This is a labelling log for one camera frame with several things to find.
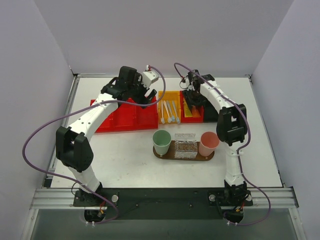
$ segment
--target clear container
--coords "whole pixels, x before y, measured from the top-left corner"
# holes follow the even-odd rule
[[[195,133],[174,134],[174,158],[195,159],[198,154],[198,146]]]

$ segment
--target glass panel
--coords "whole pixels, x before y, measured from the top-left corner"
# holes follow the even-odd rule
[[[83,210],[38,212],[33,240],[237,239],[296,240],[288,209],[272,209],[267,220],[252,226],[227,226],[225,220],[115,220],[92,228],[81,221]],[[266,209],[246,209],[243,223],[262,218]]]

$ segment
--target red plastic bin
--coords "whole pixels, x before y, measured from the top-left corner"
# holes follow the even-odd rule
[[[111,113],[106,120],[98,127],[96,133],[123,132],[158,128],[157,104],[141,108],[129,104],[122,104],[117,110]]]
[[[204,122],[204,115],[205,110],[204,107],[198,107],[198,111],[200,114],[200,117],[185,117],[185,110],[184,110],[184,95],[182,91],[180,91],[180,104],[181,104],[181,119],[180,122],[183,124],[199,124]]]

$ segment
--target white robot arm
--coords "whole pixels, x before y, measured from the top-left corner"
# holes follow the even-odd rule
[[[61,126],[56,131],[56,157],[78,181],[94,192],[102,185],[91,167],[94,155],[89,142],[102,122],[119,105],[117,102],[103,102],[132,98],[138,104],[150,103],[157,92],[153,90],[148,97],[145,94],[159,76],[155,71],[148,70],[148,66],[146,70],[140,74],[134,68],[123,66],[119,77],[112,79],[101,90],[93,103],[97,107],[88,110],[67,128]]]
[[[245,140],[248,131],[247,125],[238,109],[232,104],[234,101],[230,103],[226,100],[230,98],[219,88],[215,79],[210,74],[202,77],[207,82],[199,77],[198,70],[190,71],[187,79],[182,79],[188,86],[187,90],[182,93],[189,108],[192,106],[207,106],[209,102],[217,112],[216,133],[220,141],[223,142],[225,150],[226,174],[224,187],[227,193],[226,198],[231,205],[237,206],[239,202],[246,198],[248,193],[237,152],[240,143]],[[237,104],[237,107],[247,117],[245,105]]]
[[[209,81],[210,84],[212,84],[214,87],[217,87],[216,81]],[[222,93],[226,98],[228,98],[225,93],[220,89],[217,88],[220,93]],[[219,113],[222,108],[233,108],[234,106],[229,103],[228,101],[224,100],[221,95],[214,90],[213,87],[209,86],[207,83],[203,83],[200,85],[200,93],[205,98],[208,99],[208,101],[214,106],[216,111]],[[226,162],[226,174],[225,174],[225,181],[230,185],[239,186],[242,185],[245,180],[242,176],[239,161],[238,161],[238,155],[236,149],[238,146],[235,146],[233,144],[230,146],[228,143],[224,144],[224,150],[225,150],[225,162]]]

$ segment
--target white wall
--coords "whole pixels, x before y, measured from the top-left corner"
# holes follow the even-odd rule
[[[32,0],[0,3],[0,233],[20,239],[43,175],[25,164],[22,146],[41,124],[63,114],[72,73]],[[27,156],[49,164],[58,124],[32,141]]]
[[[74,73],[251,74],[293,0],[35,0]]]
[[[280,174],[294,186],[304,229],[320,236],[320,1],[295,0],[253,73]]]

